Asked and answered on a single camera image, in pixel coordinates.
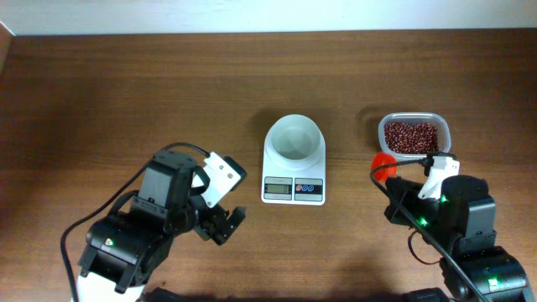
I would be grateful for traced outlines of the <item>red plastic measuring scoop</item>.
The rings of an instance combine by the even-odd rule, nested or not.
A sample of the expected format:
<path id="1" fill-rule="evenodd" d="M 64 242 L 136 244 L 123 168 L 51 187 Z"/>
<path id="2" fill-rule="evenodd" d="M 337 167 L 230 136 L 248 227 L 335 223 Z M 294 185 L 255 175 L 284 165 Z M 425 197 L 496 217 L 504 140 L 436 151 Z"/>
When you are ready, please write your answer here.
<path id="1" fill-rule="evenodd" d="M 390 154 L 386 154 L 384 152 L 379 152 L 373 158 L 371 171 L 374 171 L 378 167 L 381 167 L 387 164 L 396 164 L 396 163 L 397 163 L 397 160 L 394 156 Z M 395 177 L 396 174 L 397 174 L 397 168 L 393 166 L 393 167 L 388 167 L 388 168 L 383 168 L 383 169 L 378 170 L 374 174 L 374 178 L 376 181 L 384 183 L 388 178 Z"/>

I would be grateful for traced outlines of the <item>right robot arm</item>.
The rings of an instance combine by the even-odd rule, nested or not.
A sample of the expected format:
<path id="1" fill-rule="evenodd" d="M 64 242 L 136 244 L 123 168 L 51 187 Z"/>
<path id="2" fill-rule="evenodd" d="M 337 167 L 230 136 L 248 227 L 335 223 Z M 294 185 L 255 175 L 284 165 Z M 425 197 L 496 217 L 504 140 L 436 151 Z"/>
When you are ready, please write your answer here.
<path id="1" fill-rule="evenodd" d="M 438 199 L 422 199 L 424 186 L 400 177 L 387 179 L 386 186 L 487 300 L 535 300 L 522 265 L 495 244 L 496 204 L 485 180 L 451 176 L 441 182 Z"/>

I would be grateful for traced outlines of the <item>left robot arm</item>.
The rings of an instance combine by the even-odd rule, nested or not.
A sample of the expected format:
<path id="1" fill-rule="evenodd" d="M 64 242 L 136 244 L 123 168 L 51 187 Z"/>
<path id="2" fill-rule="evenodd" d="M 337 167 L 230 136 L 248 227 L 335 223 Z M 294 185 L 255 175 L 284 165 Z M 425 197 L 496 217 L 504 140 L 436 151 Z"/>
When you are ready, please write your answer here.
<path id="1" fill-rule="evenodd" d="M 224 244 L 246 217 L 220 200 L 235 190 L 246 170 L 229 156 L 205 155 L 200 166 L 190 155 L 161 150 L 143 168 L 140 189 L 119 196 L 86 234 L 78 301 L 135 301 L 154 270 L 169 256 L 174 240 L 195 232 Z"/>

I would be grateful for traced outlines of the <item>white digital kitchen scale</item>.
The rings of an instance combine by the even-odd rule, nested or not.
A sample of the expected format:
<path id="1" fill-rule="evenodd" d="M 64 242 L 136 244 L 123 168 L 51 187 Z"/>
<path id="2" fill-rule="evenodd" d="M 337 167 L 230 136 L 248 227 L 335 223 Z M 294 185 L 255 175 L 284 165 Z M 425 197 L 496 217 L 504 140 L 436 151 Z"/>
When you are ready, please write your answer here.
<path id="1" fill-rule="evenodd" d="M 326 141 L 321 133 L 321 151 L 316 158 L 281 159 L 263 146 L 261 200 L 268 204 L 322 206 L 326 202 Z"/>

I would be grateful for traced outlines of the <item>red beans in container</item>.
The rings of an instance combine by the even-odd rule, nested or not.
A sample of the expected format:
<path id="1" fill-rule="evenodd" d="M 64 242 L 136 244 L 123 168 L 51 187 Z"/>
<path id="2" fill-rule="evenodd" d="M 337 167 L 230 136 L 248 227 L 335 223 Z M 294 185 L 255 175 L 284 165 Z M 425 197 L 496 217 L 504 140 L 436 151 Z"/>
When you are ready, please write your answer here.
<path id="1" fill-rule="evenodd" d="M 391 122 L 383 126 L 388 148 L 398 154 L 428 154 L 439 150 L 438 130 L 430 123 Z"/>

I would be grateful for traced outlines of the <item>clear plastic container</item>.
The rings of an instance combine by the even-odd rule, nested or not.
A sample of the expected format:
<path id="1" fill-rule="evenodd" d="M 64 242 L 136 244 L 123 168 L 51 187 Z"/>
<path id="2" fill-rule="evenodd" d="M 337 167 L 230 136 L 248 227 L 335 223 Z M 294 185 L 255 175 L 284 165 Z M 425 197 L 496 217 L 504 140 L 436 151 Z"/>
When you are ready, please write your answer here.
<path id="1" fill-rule="evenodd" d="M 396 112 L 378 125 L 378 141 L 386 154 L 397 160 L 421 159 L 433 152 L 451 151 L 446 120 L 430 112 Z"/>

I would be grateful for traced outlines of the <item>white round bowl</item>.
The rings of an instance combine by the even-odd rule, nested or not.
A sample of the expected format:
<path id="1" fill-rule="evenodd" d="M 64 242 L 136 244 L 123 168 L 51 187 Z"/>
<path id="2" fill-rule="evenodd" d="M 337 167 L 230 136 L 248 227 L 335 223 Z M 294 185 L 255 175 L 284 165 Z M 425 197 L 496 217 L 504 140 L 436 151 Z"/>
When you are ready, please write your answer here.
<path id="1" fill-rule="evenodd" d="M 321 130 L 309 117 L 290 114 L 269 129 L 268 147 L 281 159 L 313 159 L 321 151 Z"/>

